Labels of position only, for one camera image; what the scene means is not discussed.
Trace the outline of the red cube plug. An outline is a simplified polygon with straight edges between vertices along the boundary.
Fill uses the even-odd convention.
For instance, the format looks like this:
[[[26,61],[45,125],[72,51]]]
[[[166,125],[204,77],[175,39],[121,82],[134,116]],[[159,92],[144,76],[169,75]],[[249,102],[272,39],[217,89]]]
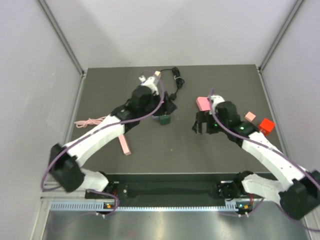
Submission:
[[[258,125],[258,129],[262,132],[264,136],[268,136],[275,127],[275,123],[268,118],[264,118]]]

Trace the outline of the pink triangular socket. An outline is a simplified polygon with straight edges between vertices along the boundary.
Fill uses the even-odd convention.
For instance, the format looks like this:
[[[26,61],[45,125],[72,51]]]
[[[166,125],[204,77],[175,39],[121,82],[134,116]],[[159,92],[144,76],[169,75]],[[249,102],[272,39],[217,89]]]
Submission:
[[[211,109],[208,98],[204,96],[199,96],[196,99],[196,105],[200,111],[209,111]]]

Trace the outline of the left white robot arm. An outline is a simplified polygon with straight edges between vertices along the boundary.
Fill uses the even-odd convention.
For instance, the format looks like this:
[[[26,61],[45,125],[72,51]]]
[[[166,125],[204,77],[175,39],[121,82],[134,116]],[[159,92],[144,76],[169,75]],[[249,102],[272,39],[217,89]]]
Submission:
[[[101,172],[84,169],[86,161],[113,139],[136,127],[150,116],[171,114],[177,106],[170,100],[161,80],[161,72],[141,76],[125,104],[116,107],[104,120],[83,136],[52,146],[46,175],[51,175],[67,193],[91,189],[102,198],[109,198],[114,187]]]

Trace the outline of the pink long power strip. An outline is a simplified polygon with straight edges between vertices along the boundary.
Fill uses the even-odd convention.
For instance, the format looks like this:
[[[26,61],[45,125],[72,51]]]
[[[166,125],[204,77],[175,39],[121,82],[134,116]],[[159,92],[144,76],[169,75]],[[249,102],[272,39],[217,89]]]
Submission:
[[[129,148],[129,145],[127,143],[127,140],[126,140],[125,136],[124,135],[120,135],[118,137],[118,140],[119,140],[119,143],[120,143],[120,146],[122,148],[123,153],[126,156],[129,156],[131,154],[131,150]]]

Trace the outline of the peach plug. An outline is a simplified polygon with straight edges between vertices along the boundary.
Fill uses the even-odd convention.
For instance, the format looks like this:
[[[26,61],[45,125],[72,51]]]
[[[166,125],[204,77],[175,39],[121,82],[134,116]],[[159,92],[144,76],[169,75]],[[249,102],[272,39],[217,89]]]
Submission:
[[[254,119],[256,118],[256,115],[255,115],[254,113],[248,111],[248,112],[245,114],[244,118],[245,118],[248,122],[251,122],[251,123],[252,123],[252,122],[254,121]]]

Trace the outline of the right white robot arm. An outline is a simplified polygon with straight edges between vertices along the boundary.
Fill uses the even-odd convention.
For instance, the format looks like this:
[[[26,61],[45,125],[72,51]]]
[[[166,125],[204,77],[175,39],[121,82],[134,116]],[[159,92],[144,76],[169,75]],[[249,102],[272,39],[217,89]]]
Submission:
[[[275,177],[270,180],[251,171],[239,172],[232,182],[218,185],[221,197],[227,199],[258,195],[278,206],[292,219],[300,220],[320,205],[320,173],[307,171],[288,159],[249,121],[243,121],[236,105],[222,96],[206,97],[208,110],[196,113],[192,130],[202,134],[224,133],[242,150],[256,158]]]

